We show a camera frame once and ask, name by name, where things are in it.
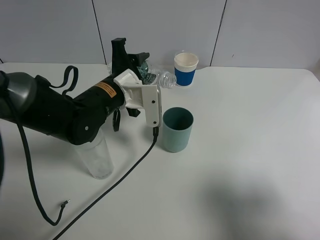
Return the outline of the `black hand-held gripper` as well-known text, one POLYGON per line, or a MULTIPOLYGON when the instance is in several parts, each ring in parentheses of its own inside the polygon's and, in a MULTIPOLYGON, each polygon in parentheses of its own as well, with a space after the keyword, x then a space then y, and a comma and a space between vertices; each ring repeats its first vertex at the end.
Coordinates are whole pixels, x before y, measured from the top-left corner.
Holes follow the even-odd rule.
POLYGON ((25 72, 1 71, 1 119, 73 145, 93 141, 107 117, 125 103, 125 95, 114 81, 115 77, 127 69, 137 72, 125 44, 125 37, 111 41, 111 75, 75 98, 67 93, 73 91, 78 82, 77 67, 65 69, 61 86, 68 83, 70 74, 73 79, 62 93, 56 92, 57 87, 41 75, 32 77, 25 72))

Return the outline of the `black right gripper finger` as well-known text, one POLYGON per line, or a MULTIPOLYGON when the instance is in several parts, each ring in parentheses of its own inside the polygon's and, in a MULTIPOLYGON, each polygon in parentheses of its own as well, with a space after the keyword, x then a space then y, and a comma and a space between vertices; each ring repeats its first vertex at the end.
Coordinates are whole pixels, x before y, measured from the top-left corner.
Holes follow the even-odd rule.
POLYGON ((132 65, 130 69, 133 72, 147 73, 149 71, 149 65, 147 63, 147 59, 150 57, 149 52, 129 53, 128 57, 132 65))

